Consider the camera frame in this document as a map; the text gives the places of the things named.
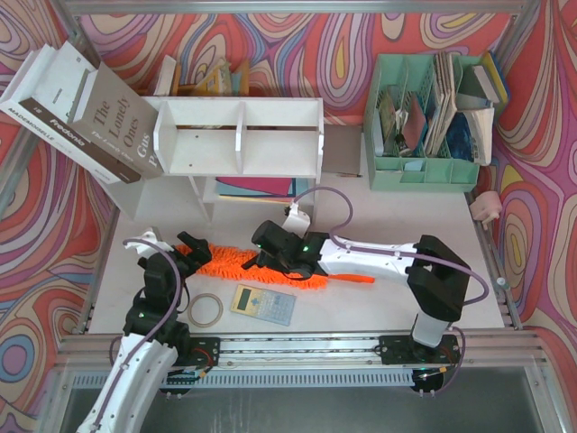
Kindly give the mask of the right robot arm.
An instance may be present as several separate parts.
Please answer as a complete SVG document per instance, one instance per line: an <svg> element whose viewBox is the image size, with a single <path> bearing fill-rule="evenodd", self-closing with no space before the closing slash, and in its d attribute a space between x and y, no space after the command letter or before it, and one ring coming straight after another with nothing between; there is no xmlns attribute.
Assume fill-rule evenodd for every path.
<svg viewBox="0 0 577 433"><path fill-rule="evenodd" d="M334 232L298 235L267 220L252 243L259 252L242 265L245 270L257 266L297 281L347 274L405 285L419 306L410 332L418 348L440 346L463 308L490 293L486 280L433 235L422 235L415 243L371 244Z"/></svg>

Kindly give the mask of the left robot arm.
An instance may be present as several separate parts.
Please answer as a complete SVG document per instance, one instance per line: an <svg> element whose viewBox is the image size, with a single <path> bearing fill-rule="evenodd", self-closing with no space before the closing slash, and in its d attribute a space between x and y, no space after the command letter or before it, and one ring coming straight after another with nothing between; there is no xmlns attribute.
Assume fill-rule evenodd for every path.
<svg viewBox="0 0 577 433"><path fill-rule="evenodd" d="M187 278L212 254L205 239L186 232L177 238L185 251L161 241L152 228L123 241L139 256L144 285L126 315L110 374L78 431L138 432L165 379L187 369L206 375L217 366L219 338L193 337L178 311Z"/></svg>

